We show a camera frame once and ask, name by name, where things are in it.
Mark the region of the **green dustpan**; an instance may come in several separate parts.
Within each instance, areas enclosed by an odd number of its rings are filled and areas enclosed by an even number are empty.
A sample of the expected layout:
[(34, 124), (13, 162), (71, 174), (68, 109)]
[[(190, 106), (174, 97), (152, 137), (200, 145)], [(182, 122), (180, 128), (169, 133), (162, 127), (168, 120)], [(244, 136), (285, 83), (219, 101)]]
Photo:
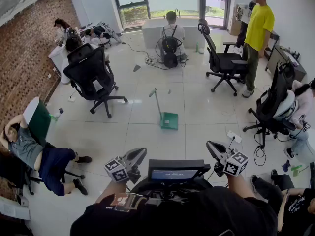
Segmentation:
[(159, 101), (158, 101), (157, 88), (151, 91), (151, 93), (149, 94), (149, 97), (152, 97), (153, 95), (155, 96), (159, 115), (160, 115), (160, 127), (162, 129), (178, 130), (179, 115), (175, 113), (161, 111)]

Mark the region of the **black backpack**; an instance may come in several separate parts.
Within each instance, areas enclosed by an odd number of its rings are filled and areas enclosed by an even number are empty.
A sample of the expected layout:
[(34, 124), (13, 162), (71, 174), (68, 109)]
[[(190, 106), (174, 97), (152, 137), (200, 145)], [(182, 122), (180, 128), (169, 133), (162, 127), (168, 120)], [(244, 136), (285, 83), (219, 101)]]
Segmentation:
[(166, 53), (175, 53), (177, 49), (183, 44), (183, 42), (177, 38), (174, 37), (174, 34), (177, 29), (177, 25), (174, 28), (169, 28), (170, 30), (173, 30), (173, 33), (171, 36), (167, 36), (165, 31), (166, 29), (163, 28), (162, 32), (162, 47)]

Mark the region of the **black chest harness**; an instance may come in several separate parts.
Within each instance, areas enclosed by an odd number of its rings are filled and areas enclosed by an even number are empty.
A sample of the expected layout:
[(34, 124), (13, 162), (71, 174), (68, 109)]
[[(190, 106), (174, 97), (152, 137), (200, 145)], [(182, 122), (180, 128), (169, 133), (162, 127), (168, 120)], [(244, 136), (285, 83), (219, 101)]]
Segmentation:
[(183, 205), (189, 201), (192, 193), (211, 187), (212, 185), (203, 178), (172, 183), (149, 181), (146, 178), (129, 192), (114, 194), (114, 199), (109, 206), (115, 211), (131, 212), (143, 205), (158, 207), (169, 202)]

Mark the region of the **glass door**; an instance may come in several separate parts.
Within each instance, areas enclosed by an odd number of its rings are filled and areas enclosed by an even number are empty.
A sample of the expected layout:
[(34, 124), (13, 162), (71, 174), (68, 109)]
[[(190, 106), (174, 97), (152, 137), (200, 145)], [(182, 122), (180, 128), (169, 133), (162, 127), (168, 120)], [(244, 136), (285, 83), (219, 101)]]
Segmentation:
[(204, 18), (211, 28), (227, 29), (231, 0), (200, 0), (199, 16)]

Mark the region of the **person's torso black shirt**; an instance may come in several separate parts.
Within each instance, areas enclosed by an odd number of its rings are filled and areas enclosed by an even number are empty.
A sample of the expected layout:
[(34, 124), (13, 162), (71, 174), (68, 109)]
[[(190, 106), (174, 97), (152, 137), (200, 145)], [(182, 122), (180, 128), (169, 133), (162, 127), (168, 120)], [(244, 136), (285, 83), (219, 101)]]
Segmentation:
[(110, 195), (86, 208), (70, 236), (277, 236), (277, 224), (266, 202), (215, 186), (189, 194), (186, 203)]

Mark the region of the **person's left forearm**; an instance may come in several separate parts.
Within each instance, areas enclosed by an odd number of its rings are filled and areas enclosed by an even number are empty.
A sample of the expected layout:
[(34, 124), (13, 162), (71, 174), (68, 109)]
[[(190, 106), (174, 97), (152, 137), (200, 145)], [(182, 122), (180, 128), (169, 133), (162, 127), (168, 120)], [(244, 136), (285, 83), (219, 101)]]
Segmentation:
[(126, 184), (128, 180), (121, 182), (114, 182), (113, 180), (108, 184), (102, 194), (96, 200), (96, 204), (100, 203), (104, 198), (111, 196), (116, 193), (124, 193), (126, 191)]

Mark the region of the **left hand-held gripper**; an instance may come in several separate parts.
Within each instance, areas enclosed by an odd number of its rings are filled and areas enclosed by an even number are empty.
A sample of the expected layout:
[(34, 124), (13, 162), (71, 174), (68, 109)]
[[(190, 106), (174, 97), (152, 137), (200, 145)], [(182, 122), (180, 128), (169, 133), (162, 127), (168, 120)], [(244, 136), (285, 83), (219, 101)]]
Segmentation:
[(147, 155), (145, 147), (129, 150), (124, 156), (117, 156), (104, 164), (104, 169), (114, 182), (130, 180), (136, 184), (141, 177), (138, 169)]

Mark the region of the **green white-topped cabinet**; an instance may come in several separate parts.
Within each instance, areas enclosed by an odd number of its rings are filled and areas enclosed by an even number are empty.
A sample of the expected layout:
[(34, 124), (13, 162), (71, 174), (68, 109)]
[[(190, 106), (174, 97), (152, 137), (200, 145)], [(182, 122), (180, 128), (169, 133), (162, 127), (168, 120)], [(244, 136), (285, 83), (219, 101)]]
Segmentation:
[(34, 139), (42, 146), (45, 145), (51, 117), (39, 97), (35, 97), (28, 104), (23, 112), (23, 116)]

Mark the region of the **black chest display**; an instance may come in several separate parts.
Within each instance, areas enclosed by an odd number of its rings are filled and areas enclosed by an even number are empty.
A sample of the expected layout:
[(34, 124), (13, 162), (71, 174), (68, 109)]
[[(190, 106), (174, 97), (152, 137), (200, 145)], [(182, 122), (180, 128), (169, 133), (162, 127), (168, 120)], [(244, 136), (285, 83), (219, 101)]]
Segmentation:
[(148, 180), (156, 182), (187, 182), (211, 169), (204, 160), (149, 160)]

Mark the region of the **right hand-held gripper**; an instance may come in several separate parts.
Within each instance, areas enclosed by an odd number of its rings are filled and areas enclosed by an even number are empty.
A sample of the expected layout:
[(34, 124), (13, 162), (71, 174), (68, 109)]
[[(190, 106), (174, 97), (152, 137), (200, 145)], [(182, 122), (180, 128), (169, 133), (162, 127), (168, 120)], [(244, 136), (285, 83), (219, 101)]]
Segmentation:
[(221, 177), (223, 174), (237, 177), (246, 168), (249, 158), (238, 150), (229, 150), (226, 144), (207, 141), (206, 148), (217, 160), (214, 171)]

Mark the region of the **white desk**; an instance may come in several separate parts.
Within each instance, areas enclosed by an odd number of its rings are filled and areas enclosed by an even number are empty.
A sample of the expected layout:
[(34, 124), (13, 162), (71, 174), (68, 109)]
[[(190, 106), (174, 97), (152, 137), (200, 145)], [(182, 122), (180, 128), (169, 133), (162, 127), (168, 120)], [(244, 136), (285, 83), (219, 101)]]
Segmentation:
[(61, 72), (63, 60), (67, 58), (68, 52), (65, 48), (65, 45), (56, 46), (52, 52), (48, 55), (48, 57), (54, 63), (56, 69)]

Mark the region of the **white counter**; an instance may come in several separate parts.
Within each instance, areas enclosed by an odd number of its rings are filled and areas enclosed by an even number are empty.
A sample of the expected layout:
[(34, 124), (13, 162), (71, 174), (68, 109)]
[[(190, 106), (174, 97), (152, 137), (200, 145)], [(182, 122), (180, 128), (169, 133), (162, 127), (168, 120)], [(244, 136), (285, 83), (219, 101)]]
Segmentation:
[[(200, 49), (205, 47), (205, 38), (198, 31), (198, 19), (194, 18), (177, 18), (176, 24), (182, 26), (185, 30), (184, 47), (195, 49), (196, 46)], [(161, 38), (162, 27), (167, 25), (167, 20), (162, 19), (147, 19), (142, 26), (142, 34), (147, 49), (153, 49), (156, 43)]]

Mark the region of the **wooden desk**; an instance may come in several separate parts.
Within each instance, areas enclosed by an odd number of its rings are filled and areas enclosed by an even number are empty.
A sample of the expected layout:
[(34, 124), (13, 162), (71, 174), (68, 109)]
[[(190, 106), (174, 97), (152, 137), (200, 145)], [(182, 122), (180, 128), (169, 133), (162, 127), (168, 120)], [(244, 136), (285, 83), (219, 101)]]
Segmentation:
[(275, 69), (279, 63), (292, 62), (295, 70), (295, 79), (302, 82), (307, 74), (303, 66), (299, 62), (300, 53), (292, 51), (290, 48), (280, 46), (278, 44), (280, 36), (272, 31), (270, 36), (270, 43), (265, 49), (264, 55), (268, 59), (265, 71), (269, 71), (274, 75)]

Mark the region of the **person's right forearm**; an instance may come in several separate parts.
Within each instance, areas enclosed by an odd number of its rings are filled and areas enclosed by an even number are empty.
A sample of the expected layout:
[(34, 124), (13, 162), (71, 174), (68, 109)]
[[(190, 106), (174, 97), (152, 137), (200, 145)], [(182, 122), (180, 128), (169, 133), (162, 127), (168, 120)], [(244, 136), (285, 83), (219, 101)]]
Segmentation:
[(248, 183), (242, 175), (232, 176), (227, 175), (228, 186), (231, 191), (234, 191), (242, 198), (255, 198), (254, 192), (250, 189)]

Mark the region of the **black office chair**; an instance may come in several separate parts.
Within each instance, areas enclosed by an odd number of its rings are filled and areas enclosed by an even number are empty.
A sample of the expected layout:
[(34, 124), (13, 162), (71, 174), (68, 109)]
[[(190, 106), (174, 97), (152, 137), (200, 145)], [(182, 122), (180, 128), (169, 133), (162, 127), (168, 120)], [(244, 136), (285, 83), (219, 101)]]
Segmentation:
[(230, 53), (229, 47), (236, 46), (234, 42), (224, 42), (225, 50), (222, 53), (216, 51), (216, 46), (210, 36), (210, 28), (208, 22), (205, 19), (199, 19), (198, 31), (204, 36), (209, 52), (209, 67), (210, 72), (206, 72), (206, 76), (210, 75), (219, 77), (220, 80), (217, 84), (211, 88), (211, 92), (215, 92), (216, 88), (223, 82), (226, 81), (229, 86), (233, 89), (233, 96), (237, 96), (237, 90), (231, 83), (231, 80), (237, 82), (243, 82), (243, 77), (248, 73), (248, 62), (242, 59), (242, 56), (237, 53)]
[(112, 96), (113, 90), (119, 87), (115, 82), (114, 74), (110, 67), (110, 61), (106, 59), (102, 47), (94, 48), (91, 44), (84, 44), (70, 52), (67, 56), (68, 66), (63, 70), (65, 76), (70, 79), (70, 84), (81, 97), (88, 101), (93, 101), (94, 106), (90, 109), (92, 114), (102, 103), (105, 105), (108, 118), (109, 100), (128, 99), (124, 96)]
[(266, 135), (273, 134), (276, 139), (278, 133), (288, 135), (290, 131), (296, 129), (289, 121), (298, 108), (295, 94), (291, 90), (294, 79), (295, 70), (292, 62), (278, 62), (271, 87), (256, 101), (255, 110), (248, 109), (248, 112), (255, 116), (256, 124), (244, 127), (243, 132), (257, 129), (257, 134), (262, 135), (262, 143), (258, 144), (258, 148), (265, 147)]
[[(39, 177), (47, 189), (57, 196), (65, 196), (74, 188), (77, 188), (85, 196), (88, 194), (87, 188), (81, 181), (82, 176), (78, 176), (69, 183), (62, 182), (64, 175), (68, 173), (65, 169), (71, 160), (78, 164), (92, 162), (92, 158), (89, 156), (79, 156), (78, 160), (75, 160), (76, 157), (77, 154), (70, 149), (59, 152), (47, 150), (42, 154)], [(0, 177), (14, 183), (18, 188), (22, 188), (34, 180), (28, 174), (29, 170), (30, 167), (16, 156), (4, 156), (0, 159)]]

